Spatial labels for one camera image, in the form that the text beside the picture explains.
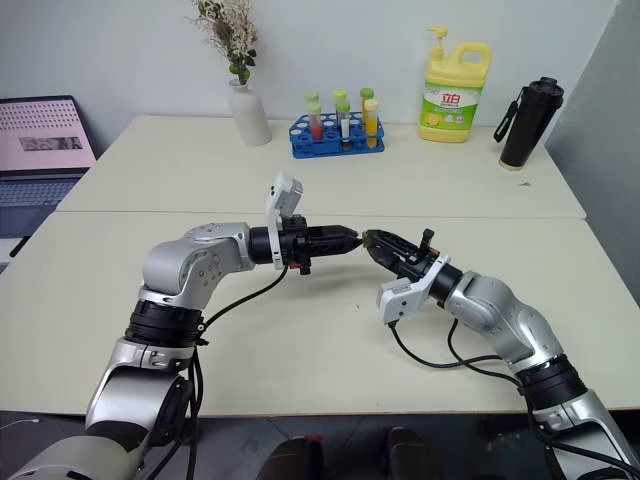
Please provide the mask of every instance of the laptop keyboard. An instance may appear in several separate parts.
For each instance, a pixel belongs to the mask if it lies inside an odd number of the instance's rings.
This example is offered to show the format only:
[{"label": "laptop keyboard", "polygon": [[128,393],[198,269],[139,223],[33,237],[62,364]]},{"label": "laptop keyboard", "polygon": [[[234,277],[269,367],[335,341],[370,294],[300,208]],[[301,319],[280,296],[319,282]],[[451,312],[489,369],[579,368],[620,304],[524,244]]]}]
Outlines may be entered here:
[{"label": "laptop keyboard", "polygon": [[75,183],[75,181],[0,183],[0,207],[57,205]]}]

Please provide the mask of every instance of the laptop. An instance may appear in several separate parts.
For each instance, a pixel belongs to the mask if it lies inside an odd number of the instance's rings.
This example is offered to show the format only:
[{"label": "laptop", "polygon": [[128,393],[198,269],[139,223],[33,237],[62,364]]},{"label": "laptop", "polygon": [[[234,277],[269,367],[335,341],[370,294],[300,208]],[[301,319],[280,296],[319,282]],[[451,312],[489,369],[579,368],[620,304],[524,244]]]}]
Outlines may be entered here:
[{"label": "laptop", "polygon": [[0,238],[33,234],[95,162],[72,96],[0,99]]}]

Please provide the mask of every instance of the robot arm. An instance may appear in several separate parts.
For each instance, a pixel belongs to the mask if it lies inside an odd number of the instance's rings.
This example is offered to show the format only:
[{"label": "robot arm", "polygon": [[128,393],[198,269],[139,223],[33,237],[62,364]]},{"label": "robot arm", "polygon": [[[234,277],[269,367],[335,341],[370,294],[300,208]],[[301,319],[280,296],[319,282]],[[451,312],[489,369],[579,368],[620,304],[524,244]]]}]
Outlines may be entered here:
[{"label": "robot arm", "polygon": [[[429,246],[432,237],[425,230],[418,247],[381,230],[363,235],[371,257],[400,277],[380,286],[382,321],[406,318],[433,297],[504,359],[519,380],[537,428],[558,442],[639,468],[633,448],[595,392],[582,383],[544,317],[520,302],[504,282],[451,266],[447,255]],[[552,465],[564,475],[559,478],[579,479],[610,468],[558,448],[553,453]]]},{"label": "robot arm", "polygon": [[301,195],[300,182],[280,174],[269,192],[267,227],[207,224],[154,247],[129,326],[91,399],[86,435],[52,445],[11,479],[131,479],[149,449],[178,441],[194,392],[180,372],[192,363],[205,329],[202,310],[222,278],[272,262],[308,274],[312,257],[362,243],[346,227],[307,227],[293,214]]}]

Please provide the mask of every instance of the blue test tube rack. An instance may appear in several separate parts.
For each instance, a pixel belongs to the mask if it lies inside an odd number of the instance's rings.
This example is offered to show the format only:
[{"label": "blue test tube rack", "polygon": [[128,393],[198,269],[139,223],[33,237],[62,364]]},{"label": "blue test tube rack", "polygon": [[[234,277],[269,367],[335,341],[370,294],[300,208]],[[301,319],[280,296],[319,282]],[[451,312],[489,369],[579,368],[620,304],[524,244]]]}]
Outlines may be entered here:
[{"label": "blue test tube rack", "polygon": [[[384,151],[384,129],[378,119],[378,133],[375,135],[375,148],[367,147],[367,134],[364,130],[361,112],[349,114],[349,136],[342,137],[336,122],[335,113],[322,113],[322,139],[314,140],[311,136],[309,116],[303,115],[289,127],[291,151],[295,158],[333,157],[337,155],[357,155],[362,153],[378,153]],[[343,140],[348,140],[349,149],[343,147]]]}]

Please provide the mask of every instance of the black water bottle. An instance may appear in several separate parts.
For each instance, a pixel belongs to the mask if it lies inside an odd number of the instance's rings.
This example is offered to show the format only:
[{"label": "black water bottle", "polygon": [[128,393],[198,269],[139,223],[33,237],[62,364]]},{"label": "black water bottle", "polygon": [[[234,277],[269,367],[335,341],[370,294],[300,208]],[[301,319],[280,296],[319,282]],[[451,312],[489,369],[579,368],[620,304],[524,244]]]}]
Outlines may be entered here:
[{"label": "black water bottle", "polygon": [[558,86],[556,79],[550,77],[541,77],[528,87],[522,87],[520,95],[511,102],[493,134],[496,142],[502,140],[515,116],[507,143],[500,155],[500,165],[509,170],[520,170],[524,166],[551,117],[562,105],[563,94],[564,90]]}]

